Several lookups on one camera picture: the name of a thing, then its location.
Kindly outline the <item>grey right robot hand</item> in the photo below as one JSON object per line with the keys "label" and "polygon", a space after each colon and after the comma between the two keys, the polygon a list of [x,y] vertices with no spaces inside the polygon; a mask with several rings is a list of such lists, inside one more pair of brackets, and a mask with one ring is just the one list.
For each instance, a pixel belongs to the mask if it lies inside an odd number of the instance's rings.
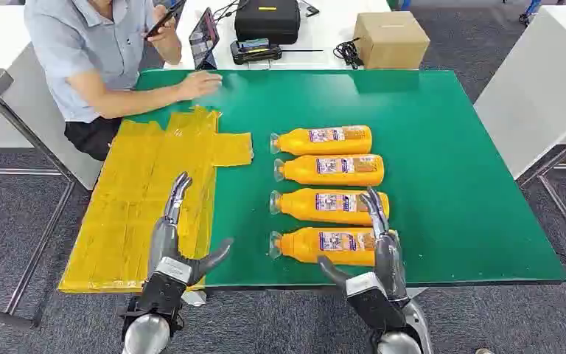
{"label": "grey right robot hand", "polygon": [[406,291],[405,267],[398,232],[390,228],[378,193],[371,187],[360,195],[368,208],[374,233],[374,274],[350,277],[338,270],[326,256],[318,257],[323,273],[346,295],[350,303],[390,303],[405,307],[410,297]]}

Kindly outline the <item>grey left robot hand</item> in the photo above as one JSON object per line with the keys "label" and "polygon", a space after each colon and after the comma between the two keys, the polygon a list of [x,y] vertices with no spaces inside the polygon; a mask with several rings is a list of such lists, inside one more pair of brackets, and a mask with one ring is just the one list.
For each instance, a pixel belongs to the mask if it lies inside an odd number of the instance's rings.
{"label": "grey left robot hand", "polygon": [[230,253],[234,240],[227,237],[213,252],[200,259],[188,258],[179,247],[179,217],[185,192],[192,183],[182,172],[174,180],[162,216],[153,227],[148,260],[147,281],[158,273],[186,286],[196,285]]}

